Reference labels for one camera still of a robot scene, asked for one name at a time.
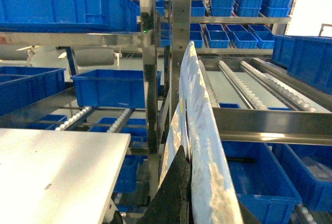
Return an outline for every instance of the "metal shelf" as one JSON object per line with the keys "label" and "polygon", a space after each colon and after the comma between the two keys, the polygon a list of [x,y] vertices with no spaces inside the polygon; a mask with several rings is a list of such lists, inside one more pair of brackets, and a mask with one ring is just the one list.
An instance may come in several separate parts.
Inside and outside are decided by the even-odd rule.
{"label": "metal shelf", "polygon": [[0,44],[41,46],[142,47],[140,32],[25,33],[0,32]]}

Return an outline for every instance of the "metal shelving rack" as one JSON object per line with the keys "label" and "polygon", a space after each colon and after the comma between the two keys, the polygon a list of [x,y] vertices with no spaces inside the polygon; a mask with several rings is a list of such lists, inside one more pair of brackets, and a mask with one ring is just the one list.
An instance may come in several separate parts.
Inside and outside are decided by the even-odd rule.
{"label": "metal shelving rack", "polygon": [[[171,49],[157,48],[158,42],[158,16],[155,0],[141,0],[141,33],[90,33],[90,34],[64,34],[64,33],[0,33],[1,44],[16,45],[45,45],[67,47],[67,57],[70,63],[71,74],[76,74],[75,60],[72,56],[70,46],[110,47],[122,52],[141,52],[144,63],[145,101],[147,126],[148,126],[148,147],[129,148],[127,154],[148,154],[149,158],[149,182],[150,196],[153,198],[158,188],[160,159],[158,149],[168,133],[168,125],[175,108],[178,104],[178,83],[180,65],[184,51],[189,41],[189,23],[260,23],[260,24],[287,24],[290,18],[240,18],[240,17],[190,17],[191,0],[172,0],[172,10],[166,7],[166,17],[161,21],[172,23],[173,44]],[[171,0],[165,0],[165,5],[170,5]],[[165,60],[165,94],[160,111],[157,105],[157,52],[164,52]],[[207,54],[242,54],[242,55],[271,55],[270,50],[238,50],[238,49],[197,49],[201,55]],[[220,57],[200,58],[201,69],[217,71]],[[249,61],[250,64],[261,72],[268,73],[295,90],[332,111],[332,99],[330,96],[287,76],[284,71],[275,68],[262,60],[251,58],[228,58],[223,59],[231,69],[239,70],[241,61]],[[214,95],[213,88],[207,77],[204,78],[209,95]],[[252,142],[266,142],[267,138],[271,143],[305,143],[332,145],[332,132],[328,128],[332,123],[331,114],[308,113],[304,111],[290,111],[278,113],[268,110],[236,110],[218,108],[214,97],[210,97],[213,106],[214,117],[222,140],[243,140]],[[41,117],[59,109],[75,99],[74,88],[48,97],[29,107],[23,108],[12,114],[0,118],[1,127],[19,127],[22,124],[35,122]],[[84,123],[86,118],[97,110],[119,111],[117,108],[78,108],[81,117],[68,125],[70,130],[73,127],[97,126],[95,123]],[[256,125],[252,126],[248,120],[257,119]],[[270,119],[278,122],[286,119],[292,125],[286,127],[273,127],[273,125],[259,125],[261,120]],[[303,128],[303,123],[311,123],[311,128]]]}

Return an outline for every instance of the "black object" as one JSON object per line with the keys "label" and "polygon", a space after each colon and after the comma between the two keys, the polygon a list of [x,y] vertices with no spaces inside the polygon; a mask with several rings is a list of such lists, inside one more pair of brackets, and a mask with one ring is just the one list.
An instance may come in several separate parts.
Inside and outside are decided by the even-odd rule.
{"label": "black object", "polygon": [[137,224],[190,223],[190,177],[190,164],[180,146],[155,198]]}
{"label": "black object", "polygon": [[255,163],[254,158],[226,157],[227,162]]}

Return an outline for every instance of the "white wall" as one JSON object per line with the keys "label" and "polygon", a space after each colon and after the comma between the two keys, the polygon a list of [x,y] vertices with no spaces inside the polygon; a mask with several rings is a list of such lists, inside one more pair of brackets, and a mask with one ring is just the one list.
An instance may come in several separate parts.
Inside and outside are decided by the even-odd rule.
{"label": "white wall", "polygon": [[[322,23],[332,23],[332,0],[297,0],[286,34],[317,36]],[[324,29],[324,36],[332,36],[332,27]]]}

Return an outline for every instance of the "stainless steel upright post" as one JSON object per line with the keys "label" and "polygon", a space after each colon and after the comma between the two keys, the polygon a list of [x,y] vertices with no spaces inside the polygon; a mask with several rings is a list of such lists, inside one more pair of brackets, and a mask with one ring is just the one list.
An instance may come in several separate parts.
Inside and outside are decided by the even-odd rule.
{"label": "stainless steel upright post", "polygon": [[154,198],[159,184],[158,101],[157,101],[157,25],[156,0],[140,0],[143,45],[144,94],[149,151],[150,197]]}
{"label": "stainless steel upright post", "polygon": [[183,55],[189,43],[191,0],[172,0],[172,54],[170,76],[170,121],[178,104],[178,83]]}

